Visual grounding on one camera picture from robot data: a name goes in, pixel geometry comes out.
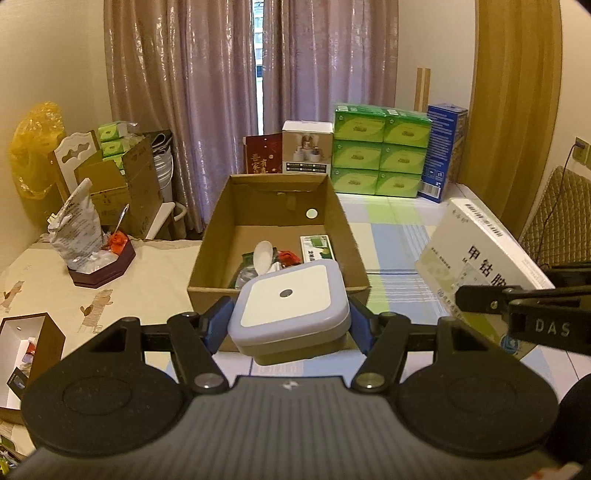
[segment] power cord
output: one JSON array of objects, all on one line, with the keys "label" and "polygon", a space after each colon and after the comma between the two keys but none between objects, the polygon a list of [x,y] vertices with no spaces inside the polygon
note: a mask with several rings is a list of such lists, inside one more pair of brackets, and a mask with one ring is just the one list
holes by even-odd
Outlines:
[{"label": "power cord", "polygon": [[569,156],[566,157],[566,162],[564,163],[564,167],[562,169],[562,176],[560,177],[560,187],[558,188],[558,195],[556,196],[556,201],[554,202],[554,205],[553,205],[552,209],[550,210],[550,214],[546,217],[546,220],[544,220],[544,225],[542,226],[542,234],[540,235],[540,244],[538,246],[538,254],[535,256],[536,263],[538,263],[538,261],[540,260],[540,254],[542,251],[542,244],[544,243],[544,233],[546,230],[546,225],[548,225],[548,221],[550,220],[550,217],[552,217],[552,214],[554,213],[554,210],[556,209],[556,206],[558,205],[558,202],[560,201],[560,195],[562,194],[562,184],[564,183],[564,173],[566,172],[566,165],[569,164],[570,157],[573,154],[574,149],[577,147],[578,148],[585,148],[585,146],[579,142],[575,142],[574,145],[572,147],[570,147]]}]

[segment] cushioned headboard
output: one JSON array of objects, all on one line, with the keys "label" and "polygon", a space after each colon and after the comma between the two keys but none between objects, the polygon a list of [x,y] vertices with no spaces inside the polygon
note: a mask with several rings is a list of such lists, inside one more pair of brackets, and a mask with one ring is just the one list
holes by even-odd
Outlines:
[{"label": "cushioned headboard", "polygon": [[[527,254],[536,260],[544,221],[560,189],[562,167],[556,168],[546,185],[538,210],[521,240]],[[546,225],[538,264],[564,264],[591,259],[591,180],[566,170],[562,194]]]}]

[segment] blue box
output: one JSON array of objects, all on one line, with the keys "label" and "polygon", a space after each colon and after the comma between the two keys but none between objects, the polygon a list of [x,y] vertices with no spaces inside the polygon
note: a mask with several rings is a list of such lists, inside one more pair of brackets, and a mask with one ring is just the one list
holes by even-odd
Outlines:
[{"label": "blue box", "polygon": [[448,103],[429,105],[433,121],[418,195],[441,203],[446,187],[457,181],[468,125],[468,110]]}]

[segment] wall outlet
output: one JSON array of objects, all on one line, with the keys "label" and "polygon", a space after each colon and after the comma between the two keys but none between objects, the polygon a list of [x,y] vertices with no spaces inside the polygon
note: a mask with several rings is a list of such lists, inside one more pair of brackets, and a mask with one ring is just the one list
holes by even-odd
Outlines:
[{"label": "wall outlet", "polygon": [[591,148],[589,147],[589,144],[585,140],[581,140],[579,137],[577,137],[576,141],[577,141],[577,143],[584,144],[585,148],[575,147],[573,150],[573,159],[575,161],[579,162],[580,164],[586,165],[587,161],[590,160],[589,151],[591,150]]}]

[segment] pink satin curtain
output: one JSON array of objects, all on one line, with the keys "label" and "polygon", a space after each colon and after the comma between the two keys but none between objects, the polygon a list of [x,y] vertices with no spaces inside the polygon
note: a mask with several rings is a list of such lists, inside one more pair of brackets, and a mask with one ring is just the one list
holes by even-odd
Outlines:
[{"label": "pink satin curtain", "polygon": [[263,123],[331,121],[336,102],[394,106],[397,0],[265,0]]},{"label": "pink satin curtain", "polygon": [[174,134],[175,198],[203,229],[256,135],[250,0],[105,0],[115,119]]}]

